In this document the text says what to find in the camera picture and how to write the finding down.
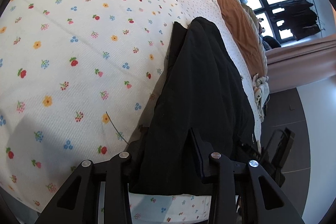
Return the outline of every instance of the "white bedsheet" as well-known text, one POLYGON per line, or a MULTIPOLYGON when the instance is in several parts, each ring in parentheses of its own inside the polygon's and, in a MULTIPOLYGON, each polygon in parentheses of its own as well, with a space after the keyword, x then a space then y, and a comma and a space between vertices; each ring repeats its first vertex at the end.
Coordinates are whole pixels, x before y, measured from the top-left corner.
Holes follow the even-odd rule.
MULTIPOLYGON (((250 75, 216 0, 12 0, 0 18, 0 185, 41 212, 82 160, 122 151, 150 124, 173 22, 198 16, 217 25, 244 77, 260 139, 250 75)), ((133 223, 195 223, 210 197, 130 203, 133 223)))

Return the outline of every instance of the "bed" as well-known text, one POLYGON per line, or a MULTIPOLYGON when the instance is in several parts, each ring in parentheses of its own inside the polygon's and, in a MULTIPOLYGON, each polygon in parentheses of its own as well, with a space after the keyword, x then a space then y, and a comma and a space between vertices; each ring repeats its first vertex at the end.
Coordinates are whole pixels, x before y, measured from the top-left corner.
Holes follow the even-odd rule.
MULTIPOLYGON (((238 0, 11 0, 0 18, 1 186, 41 212, 82 160, 124 150, 150 124, 174 21, 198 16, 221 32, 259 140, 251 76, 267 68, 238 0)), ((130 204, 133 223, 196 223, 210 197, 130 194, 130 204)))

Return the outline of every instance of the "floor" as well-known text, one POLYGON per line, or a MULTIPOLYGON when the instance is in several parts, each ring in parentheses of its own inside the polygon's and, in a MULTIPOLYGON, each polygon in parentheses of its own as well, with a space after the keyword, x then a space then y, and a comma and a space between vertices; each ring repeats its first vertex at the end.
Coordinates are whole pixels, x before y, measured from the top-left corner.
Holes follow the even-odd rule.
MULTIPOLYGON (((282 190, 302 216, 310 180, 310 145, 305 113, 296 89, 270 95, 265 120, 261 124, 261 146, 267 145, 274 130, 286 127, 295 133, 295 139, 282 170, 286 178, 282 190)), ((280 135, 276 135, 269 148, 270 159, 280 135)))

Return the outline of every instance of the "silver screw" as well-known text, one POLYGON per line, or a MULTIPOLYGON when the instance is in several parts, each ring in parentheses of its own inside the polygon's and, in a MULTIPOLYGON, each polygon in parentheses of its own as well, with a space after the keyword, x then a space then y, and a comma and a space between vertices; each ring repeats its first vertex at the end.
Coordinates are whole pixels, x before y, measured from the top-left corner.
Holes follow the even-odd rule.
POLYGON ((129 156, 129 153, 124 151, 119 154, 119 157, 122 159, 126 159, 129 156))
POLYGON ((212 152, 211 153, 211 156, 214 158, 214 159, 219 159, 222 155, 218 152, 212 152))
POLYGON ((251 165, 252 167, 258 167, 259 163, 256 160, 250 160, 249 165, 251 165))
POLYGON ((85 161, 82 162, 83 167, 88 167, 90 165, 91 165, 91 162, 89 160, 85 160, 85 161))

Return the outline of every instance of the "yellow flower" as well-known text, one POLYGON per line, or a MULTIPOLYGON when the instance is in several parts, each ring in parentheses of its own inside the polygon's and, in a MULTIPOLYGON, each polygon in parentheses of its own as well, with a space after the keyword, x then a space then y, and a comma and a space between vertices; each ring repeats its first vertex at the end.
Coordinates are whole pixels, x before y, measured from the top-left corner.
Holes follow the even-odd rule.
POLYGON ((101 118, 101 121, 103 123, 108 123, 109 122, 109 116, 105 113, 102 118, 101 118))
POLYGON ((41 41, 36 41, 33 48, 37 50, 39 47, 41 47, 41 41))
POLYGON ((53 104, 53 99, 51 96, 45 96, 42 104, 44 104, 45 107, 51 106, 53 104))

